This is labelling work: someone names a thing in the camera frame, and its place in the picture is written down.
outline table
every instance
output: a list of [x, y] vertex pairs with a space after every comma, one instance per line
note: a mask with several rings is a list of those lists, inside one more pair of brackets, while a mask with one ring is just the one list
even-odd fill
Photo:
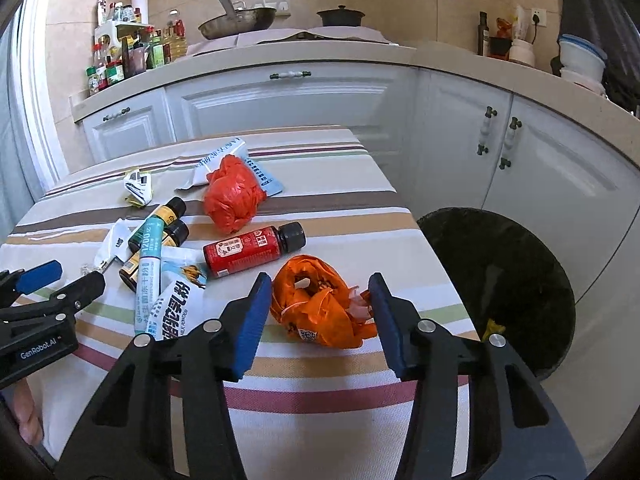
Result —
[[[303, 252], [329, 263], [349, 286], [364, 290], [369, 276], [379, 271], [391, 293], [412, 301], [423, 317], [453, 334], [477, 338], [411, 213], [349, 130], [307, 127], [236, 135], [285, 187], [260, 205], [243, 231], [297, 220], [307, 236]], [[165, 203], [174, 194], [187, 203], [183, 220], [191, 235], [185, 247], [201, 248], [224, 238], [204, 216], [204, 188], [174, 189], [204, 155], [232, 137], [135, 153], [71, 175], [31, 208], [0, 247], [0, 268], [28, 269], [55, 258], [63, 266], [63, 281], [78, 278], [118, 218], [126, 218], [133, 229], [151, 211], [124, 202], [124, 171], [135, 167], [153, 175], [153, 204]], [[205, 297], [210, 317], [247, 295], [258, 272], [273, 278], [284, 262], [209, 282]], [[29, 378], [42, 408], [44, 446], [56, 459], [106, 371], [134, 335], [134, 294], [119, 279], [118, 268], [112, 264], [107, 269], [104, 295], [77, 316], [80, 348]], [[21, 301], [40, 301], [52, 290], [50, 286]], [[465, 382], [460, 378], [453, 474], [466, 469]], [[225, 385], [247, 476], [263, 480], [393, 478], [414, 389], [415, 383], [400, 383], [388, 370], [379, 339], [353, 350], [324, 348], [287, 337], [271, 316], [254, 366], [239, 383]], [[175, 397], [172, 424], [177, 470], [186, 473], [181, 399]]]

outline black bottle cap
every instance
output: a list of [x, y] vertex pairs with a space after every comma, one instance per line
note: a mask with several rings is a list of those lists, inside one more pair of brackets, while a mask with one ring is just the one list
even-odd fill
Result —
[[284, 241], [285, 251], [292, 253], [305, 246], [306, 237], [300, 222], [291, 222], [284, 224], [278, 229], [282, 240]]
[[178, 247], [189, 237], [189, 228], [182, 220], [174, 220], [164, 228], [164, 232], [174, 240]]
[[187, 212], [187, 205], [179, 196], [174, 196], [166, 203], [166, 206], [173, 211], [178, 218], [181, 218]]

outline power cord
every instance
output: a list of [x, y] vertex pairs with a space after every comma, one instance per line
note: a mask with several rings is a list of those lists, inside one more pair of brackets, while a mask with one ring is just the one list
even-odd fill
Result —
[[534, 26], [536, 27], [535, 34], [533, 35], [533, 41], [531, 42], [531, 44], [534, 44], [536, 42], [536, 38], [538, 37], [538, 23], [540, 23], [540, 16], [534, 14], [532, 20]]

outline power socket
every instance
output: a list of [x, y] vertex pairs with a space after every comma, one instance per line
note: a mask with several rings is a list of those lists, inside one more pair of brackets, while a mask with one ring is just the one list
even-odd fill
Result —
[[531, 9], [531, 25], [536, 23], [533, 21], [533, 17], [537, 15], [540, 19], [538, 23], [539, 27], [546, 27], [546, 10], [545, 9]]

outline white curtain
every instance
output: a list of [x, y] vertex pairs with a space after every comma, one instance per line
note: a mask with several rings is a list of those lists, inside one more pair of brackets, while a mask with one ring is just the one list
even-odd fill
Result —
[[22, 104], [15, 98], [10, 48], [17, 23], [14, 18], [0, 38], [0, 244], [44, 193], [18, 120]]

